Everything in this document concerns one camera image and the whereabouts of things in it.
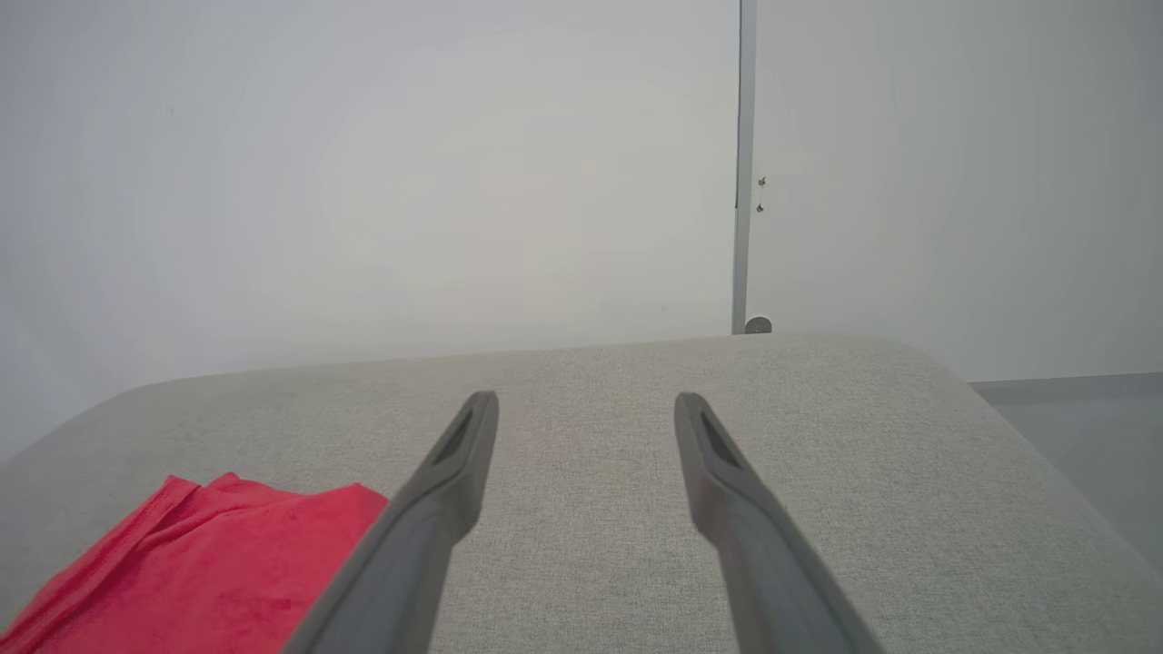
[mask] beige upholstered surface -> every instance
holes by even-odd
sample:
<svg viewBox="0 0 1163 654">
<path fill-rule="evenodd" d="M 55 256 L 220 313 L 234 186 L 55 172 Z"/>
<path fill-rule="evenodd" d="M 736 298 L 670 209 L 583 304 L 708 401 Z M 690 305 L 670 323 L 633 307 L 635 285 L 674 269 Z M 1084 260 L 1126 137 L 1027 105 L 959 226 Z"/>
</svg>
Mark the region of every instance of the beige upholstered surface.
<svg viewBox="0 0 1163 654">
<path fill-rule="evenodd" d="M 485 507 L 433 652 L 732 652 L 686 513 L 702 393 L 890 652 L 1163 648 L 1150 569 L 977 394 L 882 340 L 778 335 L 259 371 L 137 389 L 0 467 L 0 618 L 167 474 L 391 495 L 493 389 Z"/>
</svg>

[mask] wall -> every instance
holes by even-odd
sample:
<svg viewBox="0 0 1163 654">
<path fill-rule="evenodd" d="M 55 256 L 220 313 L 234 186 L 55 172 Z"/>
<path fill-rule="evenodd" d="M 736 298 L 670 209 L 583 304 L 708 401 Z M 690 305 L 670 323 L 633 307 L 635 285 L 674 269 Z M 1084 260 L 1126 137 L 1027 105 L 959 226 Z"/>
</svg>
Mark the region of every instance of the wall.
<svg viewBox="0 0 1163 654">
<path fill-rule="evenodd" d="M 726 334 L 737 7 L 0 6 L 0 458 L 191 375 Z"/>
<path fill-rule="evenodd" d="M 748 315 L 1163 370 L 1163 3 L 759 0 Z"/>
</svg>

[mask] metal strip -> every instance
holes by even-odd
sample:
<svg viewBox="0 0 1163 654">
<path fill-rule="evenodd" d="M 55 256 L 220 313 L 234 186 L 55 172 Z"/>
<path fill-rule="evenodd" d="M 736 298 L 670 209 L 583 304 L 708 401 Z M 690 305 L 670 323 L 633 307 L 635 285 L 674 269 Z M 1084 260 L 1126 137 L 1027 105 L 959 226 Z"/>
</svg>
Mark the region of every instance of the metal strip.
<svg viewBox="0 0 1163 654">
<path fill-rule="evenodd" d="M 758 0 L 739 5 L 739 142 L 735 161 L 735 270 L 730 333 L 747 324 L 747 255 L 751 236 L 751 152 L 755 147 L 755 22 Z"/>
</svg>

